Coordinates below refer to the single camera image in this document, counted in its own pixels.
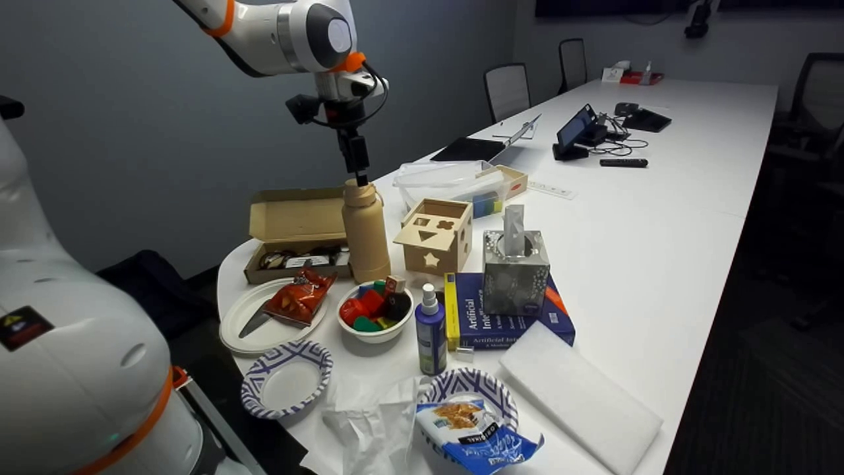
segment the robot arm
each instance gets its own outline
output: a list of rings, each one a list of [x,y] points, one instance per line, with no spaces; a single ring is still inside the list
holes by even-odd
[[[254,76],[313,74],[316,99],[288,101],[299,124],[316,121],[338,133],[346,169],[364,185],[366,144],[357,128],[371,120],[364,101],[389,93],[389,82],[357,50],[348,0],[284,0],[246,6],[238,0],[176,0]]]
[[[176,0],[254,76],[331,72],[357,50],[346,0]]]

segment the gray wall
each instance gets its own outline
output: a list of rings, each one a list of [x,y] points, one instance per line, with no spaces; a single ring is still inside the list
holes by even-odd
[[[801,58],[809,50],[844,50],[844,13],[714,13],[704,41],[685,41],[685,16],[654,26],[626,18],[535,22],[532,0],[518,6],[515,58],[531,70],[535,99],[559,87],[557,42],[584,38],[588,70],[629,58],[679,79],[771,82],[780,86],[780,108],[789,105]]]
[[[361,128],[371,175],[487,124],[481,74],[511,58],[515,0],[354,0],[393,96]],[[0,93],[62,243],[91,270],[153,248],[182,276],[246,240],[249,199],[344,182],[336,134],[251,79],[172,0],[2,0]]]

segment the snack package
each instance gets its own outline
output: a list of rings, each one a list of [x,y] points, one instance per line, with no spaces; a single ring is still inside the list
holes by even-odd
[[[482,398],[418,405],[418,425],[429,443],[470,475],[493,475],[531,460],[542,447],[502,425]]]
[[[316,316],[325,293],[333,287],[336,277],[319,276],[309,262],[302,270],[302,277],[294,281],[291,286],[280,287],[270,302],[267,302],[267,314],[276,322],[288,326],[311,326]]]

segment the wooden box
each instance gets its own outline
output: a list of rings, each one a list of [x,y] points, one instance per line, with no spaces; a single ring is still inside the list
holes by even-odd
[[[458,272],[473,252],[473,204],[419,202],[402,221],[396,243],[403,245],[408,272]]]

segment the black chair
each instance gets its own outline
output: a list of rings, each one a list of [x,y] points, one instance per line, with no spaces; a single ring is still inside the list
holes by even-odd
[[[844,128],[844,54],[809,54],[801,63],[791,112],[775,120],[772,152],[789,161],[822,157]]]
[[[557,49],[559,55],[559,96],[588,82],[588,66],[585,66],[585,46],[584,38],[568,38]]]
[[[482,74],[486,99],[490,104],[493,121],[503,121],[526,108],[531,108],[528,93],[528,66],[502,63]]]
[[[767,152],[772,165],[760,179],[764,248],[762,277],[795,286],[801,297],[820,297],[791,326],[813,327],[844,305],[844,128],[820,152]]]

